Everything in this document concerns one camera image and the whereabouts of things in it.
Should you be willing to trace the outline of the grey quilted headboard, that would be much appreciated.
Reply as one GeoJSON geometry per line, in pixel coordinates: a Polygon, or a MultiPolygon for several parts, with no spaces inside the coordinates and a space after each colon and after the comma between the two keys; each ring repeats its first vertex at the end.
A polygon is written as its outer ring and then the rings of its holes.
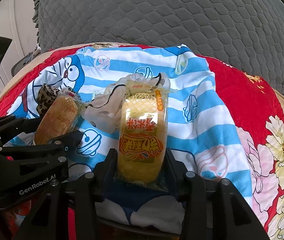
{"type": "Polygon", "coordinates": [[[187,45],[284,95],[281,0],[34,0],[43,51],[89,42],[187,45]]]}

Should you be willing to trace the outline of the white wardrobe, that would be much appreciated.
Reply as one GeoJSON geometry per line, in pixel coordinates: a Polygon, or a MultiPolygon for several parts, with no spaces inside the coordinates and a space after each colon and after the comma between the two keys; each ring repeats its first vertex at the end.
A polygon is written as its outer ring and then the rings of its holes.
{"type": "Polygon", "coordinates": [[[0,36],[12,40],[0,64],[0,94],[12,79],[12,67],[36,46],[33,16],[34,0],[0,1],[0,36]]]}

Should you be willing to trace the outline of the leopard print scrunchie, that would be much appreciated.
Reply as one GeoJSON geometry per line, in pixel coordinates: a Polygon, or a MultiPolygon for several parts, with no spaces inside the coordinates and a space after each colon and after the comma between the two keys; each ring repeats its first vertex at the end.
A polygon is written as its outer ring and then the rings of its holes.
{"type": "Polygon", "coordinates": [[[38,95],[36,98],[37,107],[36,111],[38,112],[40,117],[43,117],[50,106],[53,104],[53,102],[59,97],[59,96],[70,96],[74,98],[76,101],[81,101],[81,97],[77,92],[75,92],[71,87],[64,87],[62,89],[59,89],[55,86],[48,85],[44,83],[42,87],[38,91],[38,95]]]}

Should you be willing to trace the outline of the grey bedside table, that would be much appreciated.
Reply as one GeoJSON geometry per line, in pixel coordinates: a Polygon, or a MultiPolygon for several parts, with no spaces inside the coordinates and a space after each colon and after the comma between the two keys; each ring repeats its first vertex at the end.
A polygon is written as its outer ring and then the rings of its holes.
{"type": "Polygon", "coordinates": [[[30,63],[34,58],[36,58],[39,54],[41,54],[40,51],[30,52],[28,55],[23,57],[21,60],[19,60],[12,68],[11,68],[11,75],[14,77],[21,69],[24,68],[25,65],[30,63]]]}

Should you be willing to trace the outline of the grey shallow tray box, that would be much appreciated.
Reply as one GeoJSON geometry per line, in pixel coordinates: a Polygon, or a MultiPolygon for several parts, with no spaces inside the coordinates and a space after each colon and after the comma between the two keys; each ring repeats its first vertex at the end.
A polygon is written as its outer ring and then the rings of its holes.
{"type": "Polygon", "coordinates": [[[98,217],[98,221],[102,225],[111,226],[113,228],[120,229],[122,231],[137,233],[140,235],[148,235],[148,236],[154,236],[154,237],[170,237],[170,238],[177,237],[179,238],[178,234],[163,232],[155,228],[154,226],[141,227],[141,226],[135,226],[135,225],[125,225],[125,224],[121,224],[121,223],[118,223],[118,222],[115,222],[109,219],[105,219],[102,217],[98,217]]]}

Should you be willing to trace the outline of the blue striped Doraemon cloth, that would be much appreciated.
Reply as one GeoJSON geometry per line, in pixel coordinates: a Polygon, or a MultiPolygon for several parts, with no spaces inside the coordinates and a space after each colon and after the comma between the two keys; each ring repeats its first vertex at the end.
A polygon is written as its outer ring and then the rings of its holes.
{"type": "MultiPolygon", "coordinates": [[[[249,164],[234,120],[216,92],[215,74],[206,59],[185,45],[88,46],[66,53],[27,81],[21,94],[9,103],[7,114],[38,117],[36,96],[44,83],[59,89],[71,87],[83,101],[90,102],[107,86],[134,73],[146,78],[164,73],[169,78],[166,146],[174,158],[205,179],[229,179],[251,204],[249,164]]],[[[75,127],[83,136],[79,149],[68,159],[71,179],[91,171],[119,143],[119,129],[109,134],[82,117],[75,127]]]]}

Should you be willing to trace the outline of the yellow packaged cake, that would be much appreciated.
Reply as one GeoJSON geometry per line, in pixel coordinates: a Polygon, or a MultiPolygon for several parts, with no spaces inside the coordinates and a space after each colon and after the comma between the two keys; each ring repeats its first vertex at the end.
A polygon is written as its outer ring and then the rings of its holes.
{"type": "Polygon", "coordinates": [[[120,178],[139,184],[157,179],[166,150],[168,95],[167,88],[127,81],[119,129],[120,178]]]}

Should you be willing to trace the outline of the orange packaged bread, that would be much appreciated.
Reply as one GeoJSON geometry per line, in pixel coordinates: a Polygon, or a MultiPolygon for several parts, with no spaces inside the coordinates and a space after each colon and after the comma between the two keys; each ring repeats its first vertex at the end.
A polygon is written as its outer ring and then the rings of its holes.
{"type": "Polygon", "coordinates": [[[64,89],[43,116],[34,136],[35,145],[71,132],[82,109],[81,98],[72,90],[64,89]]]}

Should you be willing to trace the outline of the red floral blanket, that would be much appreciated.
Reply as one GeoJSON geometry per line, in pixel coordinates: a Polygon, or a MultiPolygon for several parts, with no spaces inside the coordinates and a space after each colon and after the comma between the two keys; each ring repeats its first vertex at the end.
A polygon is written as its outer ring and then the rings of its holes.
{"type": "MultiPolygon", "coordinates": [[[[28,64],[5,87],[0,96],[0,117],[8,115],[9,103],[24,90],[27,81],[53,60],[83,47],[124,43],[91,43],[70,46],[45,53],[28,64]]],[[[229,110],[249,164],[252,180],[252,203],[249,204],[270,239],[284,239],[284,96],[259,76],[242,72],[218,59],[207,60],[215,74],[216,92],[229,110]]]]}

